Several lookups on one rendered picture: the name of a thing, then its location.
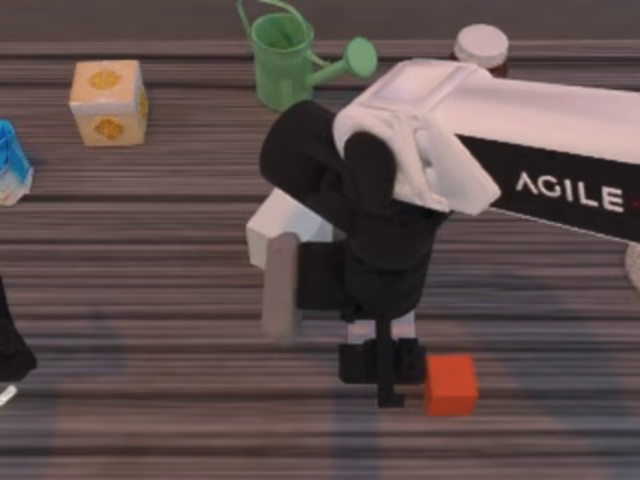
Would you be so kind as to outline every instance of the watering can sprinkler head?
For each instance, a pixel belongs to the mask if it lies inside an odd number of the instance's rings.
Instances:
[[[309,86],[316,87],[329,82],[343,73],[351,73],[358,78],[373,75],[378,68],[378,52],[366,38],[353,38],[344,49],[341,60],[318,70],[309,78]]]

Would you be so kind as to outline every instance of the gray wood grain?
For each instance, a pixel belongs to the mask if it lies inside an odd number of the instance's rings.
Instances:
[[[383,68],[444,46],[383,43]],[[311,314],[291,348],[258,330],[244,225],[269,191],[256,155],[275,114],[254,98],[246,52],[78,44],[149,56],[148,143],[101,150],[79,143],[66,106],[75,60],[9,47],[0,107],[36,177],[0,211],[0,272],[41,367],[0,410],[0,479],[640,476],[640,302],[623,244],[456,216],[418,331],[432,352],[474,355],[478,410],[428,418],[410,388],[405,410],[378,411],[371,388],[336,378],[345,332],[330,315]],[[633,42],[515,49],[516,77],[639,86]],[[340,79],[318,99],[339,108],[361,87]]]

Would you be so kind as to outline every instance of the watering can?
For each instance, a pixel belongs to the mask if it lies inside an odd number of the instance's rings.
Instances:
[[[281,0],[258,1],[284,10],[250,24],[243,0],[237,2],[253,50],[257,95],[267,108],[282,112],[312,98],[314,87],[343,73],[367,78],[376,71],[378,54],[369,40],[352,39],[341,60],[327,62],[313,53],[313,27],[295,8]],[[314,72],[314,64],[321,68]]]

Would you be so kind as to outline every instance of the jar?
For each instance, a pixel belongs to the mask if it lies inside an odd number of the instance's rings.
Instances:
[[[494,77],[505,78],[509,73],[508,55],[509,39],[502,30],[475,24],[460,30],[450,58],[474,63]]]

